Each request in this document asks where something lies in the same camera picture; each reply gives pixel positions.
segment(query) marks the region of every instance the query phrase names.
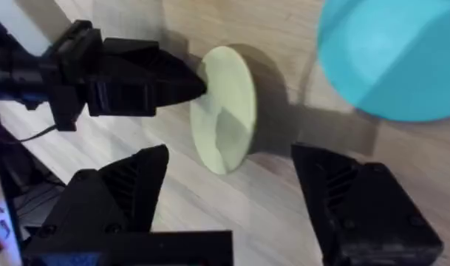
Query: black plastic housing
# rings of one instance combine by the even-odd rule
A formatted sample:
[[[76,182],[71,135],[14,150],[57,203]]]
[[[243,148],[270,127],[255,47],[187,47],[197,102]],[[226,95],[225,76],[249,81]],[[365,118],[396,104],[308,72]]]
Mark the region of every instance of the black plastic housing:
[[[307,210],[328,266],[428,266],[443,243],[390,170],[293,145]]]
[[[26,264],[233,265],[231,231],[150,232],[168,150],[81,170],[23,252]]]

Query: cable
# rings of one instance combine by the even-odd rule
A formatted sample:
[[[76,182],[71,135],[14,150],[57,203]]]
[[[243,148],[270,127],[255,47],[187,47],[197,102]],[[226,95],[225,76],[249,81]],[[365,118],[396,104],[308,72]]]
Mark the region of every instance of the cable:
[[[42,137],[42,136],[44,136],[45,134],[47,134],[47,133],[49,133],[49,132],[51,132],[51,131],[54,131],[54,130],[56,130],[56,129],[57,129],[57,126],[56,126],[56,125],[53,125],[53,126],[48,127],[47,129],[45,129],[45,130],[39,132],[38,134],[35,134],[34,136],[25,138],[25,139],[23,139],[23,140],[15,140],[15,141],[0,140],[0,142],[3,143],[3,144],[9,144],[9,145],[15,145],[15,144],[19,144],[19,143],[25,143],[25,142],[27,142],[27,141],[34,140],[34,139],[36,139],[36,138],[38,138],[38,137]]]
[[[45,183],[48,183],[48,184],[51,184],[51,185],[60,186],[60,187],[62,187],[62,188],[66,188],[66,187],[67,187],[66,184],[59,183],[59,182],[52,181],[52,180],[44,180],[44,182],[45,182]]]
[[[33,200],[38,199],[39,197],[44,196],[45,194],[51,192],[54,188],[55,188],[55,185],[53,185],[52,187],[50,187],[50,188],[47,189],[46,191],[41,192],[41,193],[37,194],[36,196],[30,198],[29,200],[23,200],[23,203],[20,204],[19,207],[16,208],[16,211],[20,211],[22,208],[26,207],[26,205],[27,205],[28,203],[30,203],[30,202],[32,202]]]
[[[46,199],[46,200],[44,200],[43,202],[37,204],[34,208],[31,208],[29,211],[27,211],[27,212],[25,212],[25,213],[23,213],[23,214],[19,214],[19,215],[18,215],[18,218],[21,218],[22,216],[25,216],[25,215],[29,214],[31,211],[34,211],[35,209],[41,207],[43,204],[49,202],[50,200],[52,200],[52,199],[54,199],[54,198],[56,198],[56,197],[59,197],[59,195],[56,194],[56,195],[50,197],[49,199]]]

